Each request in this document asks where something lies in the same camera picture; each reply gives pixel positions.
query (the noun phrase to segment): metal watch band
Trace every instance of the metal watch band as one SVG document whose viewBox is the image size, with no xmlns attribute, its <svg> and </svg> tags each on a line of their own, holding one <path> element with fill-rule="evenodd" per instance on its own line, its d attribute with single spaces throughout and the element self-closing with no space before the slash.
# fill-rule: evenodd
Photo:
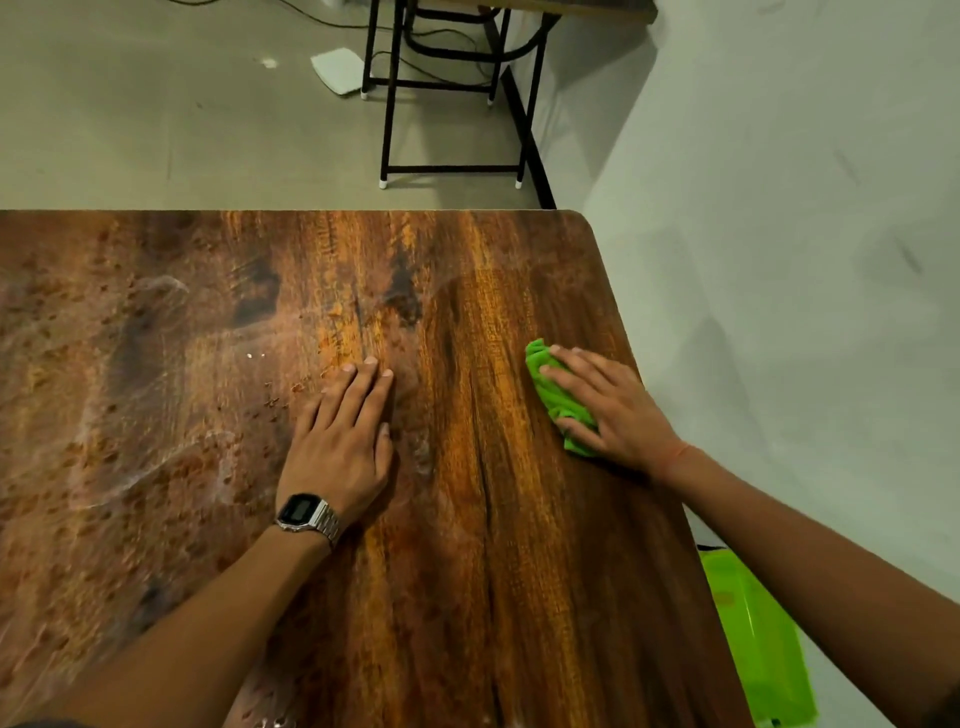
<svg viewBox="0 0 960 728">
<path fill-rule="evenodd" d="M 340 540 L 340 519 L 337 518 L 337 514 L 323 498 L 320 499 L 320 503 L 310 517 L 310 521 L 304 525 L 291 525 L 290 523 L 284 523 L 279 518 L 276 519 L 275 523 L 284 531 L 320 531 L 330 540 L 331 546 L 336 546 L 337 541 Z"/>
</svg>

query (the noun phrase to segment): wooden tabletop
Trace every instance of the wooden tabletop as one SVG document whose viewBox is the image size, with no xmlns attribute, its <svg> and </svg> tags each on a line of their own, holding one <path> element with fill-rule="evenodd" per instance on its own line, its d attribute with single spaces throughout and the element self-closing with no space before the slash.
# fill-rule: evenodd
<svg viewBox="0 0 960 728">
<path fill-rule="evenodd" d="M 633 363 L 581 216 L 0 213 L 0 305 L 3 724 L 243 552 L 291 413 L 371 353 L 396 477 L 228 725 L 751 724 L 680 504 L 564 452 L 525 372 Z"/>
</svg>

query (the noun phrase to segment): floor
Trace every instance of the floor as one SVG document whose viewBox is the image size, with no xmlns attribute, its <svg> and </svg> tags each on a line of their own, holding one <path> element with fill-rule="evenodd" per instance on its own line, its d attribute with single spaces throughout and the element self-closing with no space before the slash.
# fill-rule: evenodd
<svg viewBox="0 0 960 728">
<path fill-rule="evenodd" d="M 367 23 L 363 6 L 297 2 L 327 20 Z M 392 11 L 381 6 L 380 25 Z M 538 206 L 533 185 L 516 190 L 509 176 L 396 177 L 380 190 L 386 90 L 338 97 L 309 61 L 345 45 L 362 56 L 365 40 L 364 30 L 325 27 L 277 0 L 5 0 L 0 208 Z M 378 34 L 377 49 L 389 43 Z M 468 63 L 411 60 L 451 80 L 483 80 Z M 387 63 L 375 59 L 374 72 L 386 75 Z M 519 154 L 502 94 L 488 109 L 479 94 L 401 92 L 394 129 L 394 163 Z"/>
</svg>

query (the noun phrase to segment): microfiber cloth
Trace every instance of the microfiber cloth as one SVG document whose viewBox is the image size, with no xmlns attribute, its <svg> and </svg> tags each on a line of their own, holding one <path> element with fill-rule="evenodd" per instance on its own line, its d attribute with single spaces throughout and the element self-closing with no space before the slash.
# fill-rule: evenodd
<svg viewBox="0 0 960 728">
<path fill-rule="evenodd" d="M 534 387 L 537 388 L 537 395 L 540 401 L 546 406 L 546 411 L 550 419 L 554 422 L 561 417 L 569 417 L 579 423 L 583 423 L 590 429 L 597 428 L 597 422 L 588 412 L 587 408 L 573 399 L 570 394 L 559 384 L 556 384 L 540 373 L 540 367 L 547 364 L 551 367 L 566 367 L 557 361 L 550 350 L 543 343 L 543 339 L 531 341 L 527 344 L 527 369 L 534 380 Z M 578 455 L 593 457 L 593 450 L 585 448 L 569 435 L 564 437 L 564 449 L 576 452 Z"/>
</svg>

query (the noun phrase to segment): silver wristwatch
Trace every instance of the silver wristwatch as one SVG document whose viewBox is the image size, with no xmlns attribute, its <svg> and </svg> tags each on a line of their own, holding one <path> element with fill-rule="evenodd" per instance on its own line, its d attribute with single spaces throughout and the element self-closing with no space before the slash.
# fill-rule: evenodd
<svg viewBox="0 0 960 728">
<path fill-rule="evenodd" d="M 276 525 L 284 531 L 320 531 L 330 540 L 331 546 L 337 545 L 340 538 L 340 519 L 330 504 L 312 493 L 297 493 L 280 509 Z"/>
</svg>

